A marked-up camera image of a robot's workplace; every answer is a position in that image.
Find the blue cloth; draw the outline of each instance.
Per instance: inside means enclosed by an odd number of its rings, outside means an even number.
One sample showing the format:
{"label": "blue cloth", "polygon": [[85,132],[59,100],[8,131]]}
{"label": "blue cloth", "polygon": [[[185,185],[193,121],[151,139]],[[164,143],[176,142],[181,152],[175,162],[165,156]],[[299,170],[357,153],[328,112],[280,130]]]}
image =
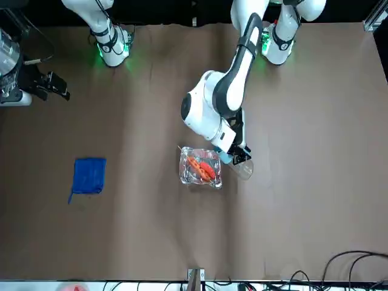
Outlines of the blue cloth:
{"label": "blue cloth", "polygon": [[87,158],[76,159],[74,163],[74,176],[72,192],[68,204],[75,194],[99,194],[104,188],[106,159]]}

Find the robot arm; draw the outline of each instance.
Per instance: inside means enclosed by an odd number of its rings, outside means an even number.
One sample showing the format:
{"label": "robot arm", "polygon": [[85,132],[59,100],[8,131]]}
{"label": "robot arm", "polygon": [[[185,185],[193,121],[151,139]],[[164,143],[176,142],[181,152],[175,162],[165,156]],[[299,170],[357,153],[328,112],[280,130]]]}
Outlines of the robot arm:
{"label": "robot arm", "polygon": [[101,56],[108,67],[116,67],[129,55],[132,36],[121,27],[113,25],[105,9],[114,0],[62,0],[66,8],[78,14],[90,27],[98,42]]}
{"label": "robot arm", "polygon": [[234,164],[250,159],[241,108],[269,0],[234,0],[231,17],[240,38],[226,73],[208,71],[183,99],[181,116],[197,134],[227,153]]}
{"label": "robot arm", "polygon": [[291,54],[293,39],[301,18],[313,21],[322,13],[326,0],[283,0],[277,24],[268,28],[269,39],[262,54],[275,65],[283,64]]}

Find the black cable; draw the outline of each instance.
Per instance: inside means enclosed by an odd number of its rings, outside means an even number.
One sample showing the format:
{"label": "black cable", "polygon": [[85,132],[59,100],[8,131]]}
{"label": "black cable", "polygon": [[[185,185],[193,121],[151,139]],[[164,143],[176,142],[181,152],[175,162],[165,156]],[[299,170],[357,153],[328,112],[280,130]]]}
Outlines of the black cable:
{"label": "black cable", "polygon": [[327,269],[329,268],[330,263],[331,263],[334,259],[338,258],[339,256],[347,255],[347,254],[350,254],[350,253],[363,253],[363,254],[367,254],[367,255],[380,256],[380,257],[382,257],[382,258],[388,259],[388,255],[387,255],[386,253],[369,252],[369,251],[366,251],[366,250],[350,250],[350,251],[347,251],[347,252],[339,253],[339,254],[333,256],[333,257],[332,257],[331,259],[329,259],[329,261],[327,262],[327,264],[326,264],[326,266],[325,266],[325,269],[324,269],[324,271],[323,271],[322,280],[321,280],[321,286],[323,286],[323,282],[325,281]]}
{"label": "black cable", "polygon": [[354,260],[352,266],[350,267],[350,269],[349,269],[349,291],[350,291],[350,289],[352,289],[352,272],[353,272],[353,268],[354,268],[355,264],[359,260],[361,260],[363,258],[367,258],[368,256],[373,256],[373,255],[362,255],[362,256],[359,256],[357,259]]}
{"label": "black cable", "polygon": [[164,291],[166,291],[167,288],[168,288],[168,286],[171,285],[171,284],[180,284],[180,285],[181,285],[181,288],[182,288],[182,286],[183,286],[183,283],[169,282],[169,283],[166,285],[166,287],[164,288]]}
{"label": "black cable", "polygon": [[112,289],[110,289],[110,291],[114,291],[116,288],[117,288],[117,286],[119,286],[120,284],[122,284],[123,282],[119,282],[119,283],[117,283]]}
{"label": "black cable", "polygon": [[[96,1],[96,3],[97,3],[98,7],[100,8],[100,10],[101,10],[101,11],[103,12],[103,14],[105,15],[105,17],[106,17],[107,19],[109,19],[110,22],[111,22],[112,24],[115,24],[115,25],[117,25],[117,26],[120,28],[120,32],[121,32],[121,36],[122,36],[122,42],[125,43],[124,33],[122,32],[122,28],[120,27],[119,23],[117,23],[116,21],[114,21],[114,20],[109,16],[109,14],[108,14],[108,13],[106,12],[106,10],[104,9],[104,6],[102,6],[100,0],[95,0],[95,1]],[[109,41],[112,41],[112,39],[110,38],[110,29],[109,29]],[[117,53],[113,47],[112,47],[112,50],[113,50],[113,52],[114,52],[116,55],[118,55],[118,56],[121,55],[122,53],[124,53],[124,48],[122,49],[121,53]]]}
{"label": "black cable", "polygon": [[230,279],[229,276],[228,276],[228,279],[229,279],[228,283],[219,283],[219,282],[216,282],[216,279],[214,279],[213,283],[216,284],[216,285],[219,285],[219,286],[229,286],[229,285],[232,284],[232,280]]}
{"label": "black cable", "polygon": [[388,283],[388,280],[381,280],[379,282],[377,282],[376,284],[373,284],[372,286],[370,286],[367,290],[370,291],[371,289],[373,290],[374,288],[376,288],[377,286],[381,285],[381,284],[384,284],[384,283]]}
{"label": "black cable", "polygon": [[212,286],[209,286],[209,285],[207,285],[206,283],[205,283],[205,288],[206,287],[208,287],[208,288],[210,288],[210,289],[212,289],[213,291],[217,291],[216,289],[214,289]]}
{"label": "black cable", "polygon": [[34,28],[45,40],[46,42],[49,44],[49,46],[51,47],[51,55],[49,56],[46,56],[45,58],[40,58],[40,59],[32,59],[31,61],[26,61],[24,62],[25,65],[32,65],[32,64],[39,64],[41,62],[46,62],[48,61],[49,59],[51,59],[52,57],[54,57],[54,52],[55,52],[55,47],[53,45],[53,43],[48,39],[48,37],[46,37],[46,35],[40,31],[39,28],[37,28],[34,23],[32,23],[27,17],[26,15],[24,15],[23,13],[21,13],[21,15],[23,16],[23,18],[28,22],[28,24],[31,25],[32,28]]}

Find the metal bracket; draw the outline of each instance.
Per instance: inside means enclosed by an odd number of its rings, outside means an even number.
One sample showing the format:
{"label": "metal bracket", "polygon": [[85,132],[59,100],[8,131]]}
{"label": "metal bracket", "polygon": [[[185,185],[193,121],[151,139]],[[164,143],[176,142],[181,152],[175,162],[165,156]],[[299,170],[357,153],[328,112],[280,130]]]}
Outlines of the metal bracket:
{"label": "metal bracket", "polygon": [[205,281],[205,269],[187,270],[189,281],[186,291],[201,291],[201,281]]}
{"label": "metal bracket", "polygon": [[388,0],[380,0],[373,8],[372,12],[363,21],[366,32],[374,32],[382,21],[388,16]]}

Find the clear plastic container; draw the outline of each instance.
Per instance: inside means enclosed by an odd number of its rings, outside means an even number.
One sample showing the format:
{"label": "clear plastic container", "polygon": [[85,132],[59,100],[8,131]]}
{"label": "clear plastic container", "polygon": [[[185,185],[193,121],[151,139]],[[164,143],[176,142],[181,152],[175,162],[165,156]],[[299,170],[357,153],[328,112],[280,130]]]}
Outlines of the clear plastic container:
{"label": "clear plastic container", "polygon": [[253,162],[251,159],[237,165],[233,165],[233,163],[230,162],[228,165],[242,180],[247,181],[253,174]]}
{"label": "clear plastic container", "polygon": [[[211,176],[204,173],[206,168],[212,172]],[[221,161],[218,154],[214,150],[183,147],[179,161],[179,176],[183,184],[205,184],[221,188]]]}

